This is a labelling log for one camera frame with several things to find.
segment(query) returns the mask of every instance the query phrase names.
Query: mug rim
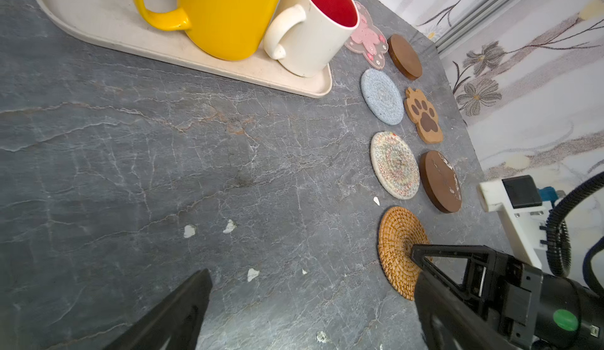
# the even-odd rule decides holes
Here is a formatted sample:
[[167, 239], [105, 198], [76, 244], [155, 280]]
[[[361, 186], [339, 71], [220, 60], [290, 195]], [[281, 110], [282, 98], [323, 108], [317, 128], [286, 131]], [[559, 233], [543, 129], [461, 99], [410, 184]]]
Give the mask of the mug rim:
[[344, 26], [341, 23], [338, 23], [338, 22], [332, 20], [331, 17], [326, 15], [325, 12], [321, 11], [321, 8], [317, 7], [317, 5], [312, 0], [308, 0], [308, 1], [313, 7], [316, 8], [317, 11], [319, 11], [319, 13], [321, 13], [323, 15], [323, 17], [325, 17], [327, 20], [332, 22], [334, 25], [337, 25], [338, 27], [340, 27], [342, 29], [355, 29], [357, 26], [359, 26], [359, 23], [361, 22], [361, 15], [359, 14], [359, 9], [356, 7], [355, 0], [350, 0], [350, 2], [352, 3], [352, 7], [355, 8], [355, 13], [356, 13], [356, 24], [354, 26]]

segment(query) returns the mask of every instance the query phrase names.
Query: coaster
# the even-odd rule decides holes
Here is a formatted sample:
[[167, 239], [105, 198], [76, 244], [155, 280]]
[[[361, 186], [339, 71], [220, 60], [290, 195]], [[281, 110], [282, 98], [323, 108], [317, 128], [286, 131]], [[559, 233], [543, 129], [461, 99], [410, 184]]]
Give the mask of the coaster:
[[361, 93], [369, 109], [385, 124], [397, 125], [403, 120], [403, 97], [386, 73], [374, 69], [363, 72]]
[[398, 199], [410, 199], [419, 189], [419, 169], [412, 151], [396, 134], [373, 136], [370, 150], [373, 170], [383, 188]]
[[439, 114], [436, 108], [423, 94], [422, 90], [411, 87], [405, 91], [405, 109], [416, 125], [417, 134], [428, 144], [441, 143], [443, 130], [439, 126]]
[[453, 166], [438, 151], [428, 151], [419, 159], [423, 188], [437, 209], [457, 212], [461, 209], [461, 191]]
[[373, 68], [381, 70], [386, 62], [383, 55], [388, 51], [388, 43], [381, 30], [373, 24], [366, 8], [359, 2], [355, 2], [355, 5], [359, 10], [361, 21], [344, 45], [352, 52], [363, 54]]
[[393, 34], [388, 40], [390, 58], [396, 68], [409, 80], [415, 80], [422, 75], [422, 64], [417, 52], [400, 34]]
[[415, 285], [421, 271], [411, 260], [411, 247], [429, 243], [426, 231], [411, 211], [395, 206], [383, 215], [377, 243], [379, 260], [390, 284], [405, 299], [415, 300]]

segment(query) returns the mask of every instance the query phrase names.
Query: mug handle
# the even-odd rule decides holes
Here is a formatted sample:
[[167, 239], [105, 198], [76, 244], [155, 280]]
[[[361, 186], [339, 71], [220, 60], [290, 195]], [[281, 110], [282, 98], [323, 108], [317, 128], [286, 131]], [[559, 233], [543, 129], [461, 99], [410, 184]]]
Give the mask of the mug handle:
[[151, 12], [145, 8], [143, 0], [134, 0], [138, 12], [151, 26], [164, 31], [191, 29], [191, 22], [184, 9], [177, 8], [167, 13]]
[[264, 37], [264, 48], [270, 58], [285, 58], [285, 49], [279, 41], [294, 25], [304, 20], [306, 20], [306, 11], [300, 4], [285, 9], [275, 17]]

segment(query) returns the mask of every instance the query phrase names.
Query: white mug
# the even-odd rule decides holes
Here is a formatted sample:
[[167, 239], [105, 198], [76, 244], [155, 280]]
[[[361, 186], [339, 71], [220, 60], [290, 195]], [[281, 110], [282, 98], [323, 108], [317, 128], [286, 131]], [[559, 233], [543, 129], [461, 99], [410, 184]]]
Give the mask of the white mug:
[[275, 14], [264, 49], [304, 77], [319, 73], [359, 25], [353, 0], [281, 0]]

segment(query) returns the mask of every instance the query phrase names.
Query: white mug handle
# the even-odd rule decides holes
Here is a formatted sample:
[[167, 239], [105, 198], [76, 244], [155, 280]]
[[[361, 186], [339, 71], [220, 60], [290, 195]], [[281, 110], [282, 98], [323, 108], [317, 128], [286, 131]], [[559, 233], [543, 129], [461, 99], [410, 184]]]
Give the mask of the white mug handle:
[[306, 11], [300, 4], [285, 9], [278, 14], [266, 30], [264, 48], [272, 59], [285, 58], [285, 49], [279, 41], [294, 25], [306, 20]]

